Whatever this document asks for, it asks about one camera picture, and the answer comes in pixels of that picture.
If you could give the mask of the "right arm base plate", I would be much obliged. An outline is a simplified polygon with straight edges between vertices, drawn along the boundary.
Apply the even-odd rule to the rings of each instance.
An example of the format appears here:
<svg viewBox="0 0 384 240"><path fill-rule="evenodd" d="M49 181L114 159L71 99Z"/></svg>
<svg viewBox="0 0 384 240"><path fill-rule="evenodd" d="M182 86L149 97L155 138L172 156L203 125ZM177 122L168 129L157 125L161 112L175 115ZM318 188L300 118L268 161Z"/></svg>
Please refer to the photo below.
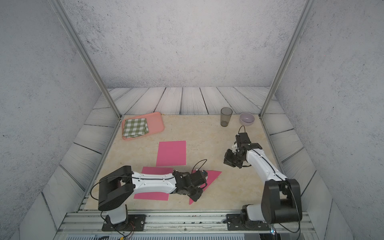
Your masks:
<svg viewBox="0 0 384 240"><path fill-rule="evenodd" d="M227 214L223 221L228 231L269 231L270 227L263 221L251 221L241 214Z"/></svg>

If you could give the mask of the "pink square paper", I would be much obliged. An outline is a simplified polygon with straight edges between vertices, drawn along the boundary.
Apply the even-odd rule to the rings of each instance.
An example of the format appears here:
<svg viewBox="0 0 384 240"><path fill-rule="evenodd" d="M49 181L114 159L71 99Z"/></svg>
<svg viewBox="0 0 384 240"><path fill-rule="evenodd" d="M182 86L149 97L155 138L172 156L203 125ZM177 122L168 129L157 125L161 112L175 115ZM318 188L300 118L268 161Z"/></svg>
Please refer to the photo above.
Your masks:
<svg viewBox="0 0 384 240"><path fill-rule="evenodd" d="M207 171L207 184L203 184L200 188L205 191L219 176L222 172L220 171Z"/></svg>

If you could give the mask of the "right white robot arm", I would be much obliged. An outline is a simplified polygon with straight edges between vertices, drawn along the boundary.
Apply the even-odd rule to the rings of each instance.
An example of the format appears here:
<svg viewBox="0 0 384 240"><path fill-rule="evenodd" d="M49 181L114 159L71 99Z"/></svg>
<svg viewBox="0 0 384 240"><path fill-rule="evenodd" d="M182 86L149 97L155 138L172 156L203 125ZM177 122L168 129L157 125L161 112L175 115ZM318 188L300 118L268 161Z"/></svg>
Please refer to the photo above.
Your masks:
<svg viewBox="0 0 384 240"><path fill-rule="evenodd" d="M239 169L252 167L264 182L261 203L243 206L244 224L266 222L271 225L302 220L300 184L282 174L267 158L261 145L250 141L247 133L236 135L234 145L225 154L224 164Z"/></svg>

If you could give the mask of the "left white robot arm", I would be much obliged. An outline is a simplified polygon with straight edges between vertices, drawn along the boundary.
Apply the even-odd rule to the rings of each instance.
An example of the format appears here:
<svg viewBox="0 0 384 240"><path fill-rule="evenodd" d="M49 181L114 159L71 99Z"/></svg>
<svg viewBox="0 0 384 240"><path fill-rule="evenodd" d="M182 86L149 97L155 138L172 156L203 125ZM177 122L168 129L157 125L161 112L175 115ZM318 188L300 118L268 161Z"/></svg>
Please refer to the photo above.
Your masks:
<svg viewBox="0 0 384 240"><path fill-rule="evenodd" d="M107 212L111 223L116 225L127 219L124 202L131 195L178 194L186 195L196 202L208 185L208 175L204 170L148 175L132 171L131 166L123 166L99 180L98 210Z"/></svg>

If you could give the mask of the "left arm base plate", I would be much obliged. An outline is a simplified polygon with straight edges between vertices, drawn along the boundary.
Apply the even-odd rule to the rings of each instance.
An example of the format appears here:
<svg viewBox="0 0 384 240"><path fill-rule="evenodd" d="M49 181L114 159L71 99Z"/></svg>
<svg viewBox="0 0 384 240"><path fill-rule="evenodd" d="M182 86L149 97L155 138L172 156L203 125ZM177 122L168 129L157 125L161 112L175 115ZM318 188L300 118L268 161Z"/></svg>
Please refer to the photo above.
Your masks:
<svg viewBox="0 0 384 240"><path fill-rule="evenodd" d="M112 224L110 216L107 215L102 226L102 232L142 232L145 220L146 215L128 215L125 221Z"/></svg>

